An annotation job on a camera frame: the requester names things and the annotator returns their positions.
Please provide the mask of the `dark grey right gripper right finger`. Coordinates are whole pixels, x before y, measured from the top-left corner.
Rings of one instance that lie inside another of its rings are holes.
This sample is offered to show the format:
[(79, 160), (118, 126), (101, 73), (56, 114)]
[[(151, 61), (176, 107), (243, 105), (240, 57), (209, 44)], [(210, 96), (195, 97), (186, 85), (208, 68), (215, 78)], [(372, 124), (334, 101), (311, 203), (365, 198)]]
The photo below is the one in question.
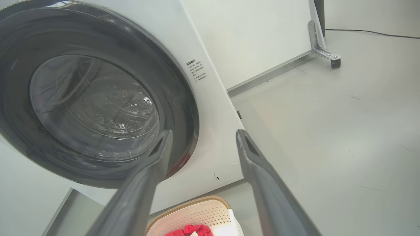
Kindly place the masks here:
[(237, 130), (236, 143), (241, 171), (252, 186), (264, 236), (321, 235), (246, 130)]

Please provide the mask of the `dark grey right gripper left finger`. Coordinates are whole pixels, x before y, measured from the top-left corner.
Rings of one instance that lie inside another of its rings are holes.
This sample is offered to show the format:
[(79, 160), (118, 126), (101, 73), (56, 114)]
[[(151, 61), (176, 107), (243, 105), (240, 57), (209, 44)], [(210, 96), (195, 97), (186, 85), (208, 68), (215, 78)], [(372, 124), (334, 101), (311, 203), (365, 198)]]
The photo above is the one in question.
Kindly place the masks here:
[(151, 149), (96, 219), (88, 236), (143, 236), (157, 185), (167, 175), (172, 130), (160, 133)]

